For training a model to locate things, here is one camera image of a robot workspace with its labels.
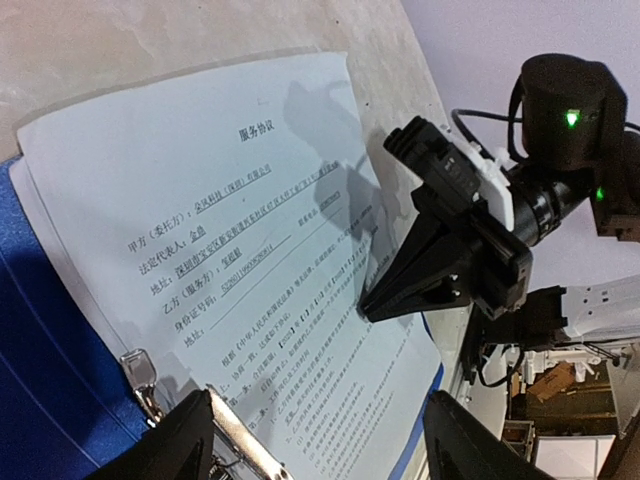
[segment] blue folder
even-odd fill
[[[16,161],[0,164],[0,480],[84,478],[149,427],[31,229],[9,179]],[[423,413],[389,478],[402,476]]]

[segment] black plastic part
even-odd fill
[[[376,322],[471,301],[492,318],[519,308],[531,252],[474,201],[480,183],[471,162],[420,117],[395,130],[385,148],[424,184],[412,192],[419,215],[361,311]]]
[[[384,148],[418,175],[452,215],[473,202],[480,179],[471,162],[430,122],[415,117],[387,137]]]
[[[132,448],[88,478],[207,480],[213,434],[211,396],[195,390]]]
[[[536,290],[515,312],[484,323],[487,344],[517,344],[524,350],[545,351],[569,340],[564,333],[567,318],[562,315],[562,287]]]
[[[518,345],[521,351],[553,350],[569,341],[564,333],[567,318],[562,315],[562,287],[550,287],[527,295],[524,306],[498,319],[474,306],[460,350],[463,378],[472,385],[483,355],[497,345]]]
[[[510,116],[519,103],[529,160],[549,170],[600,172],[621,151],[627,99],[602,63],[557,53],[532,57],[514,87]],[[511,153],[512,128],[509,133]]]
[[[423,418],[432,480],[552,480],[487,430],[451,395],[431,395]]]
[[[625,132],[622,160],[605,172],[591,205],[600,236],[640,242],[640,135]]]

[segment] table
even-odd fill
[[[16,128],[101,93],[203,68],[313,51],[346,51],[363,137],[399,239],[416,185],[382,149],[420,114],[446,123],[423,53],[399,0],[6,0],[0,6],[0,159],[19,152]],[[466,314],[430,315],[455,384]],[[405,478],[423,472],[419,445]]]

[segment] binder clip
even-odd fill
[[[293,480],[212,385],[165,413],[154,396],[157,373],[147,352],[128,352],[120,364],[152,428],[89,478],[235,480],[233,467],[244,464],[260,480]],[[214,438],[224,444],[215,451]]]

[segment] white wall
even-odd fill
[[[611,451],[615,436],[538,437],[535,466],[556,479],[593,480]]]
[[[605,62],[640,122],[640,2],[637,0],[403,0],[447,110],[506,112],[520,66],[564,52]],[[488,148],[506,126],[469,121]],[[590,239],[581,241],[582,237]],[[593,284],[640,274],[640,245],[596,238],[588,205],[534,249],[532,287]]]

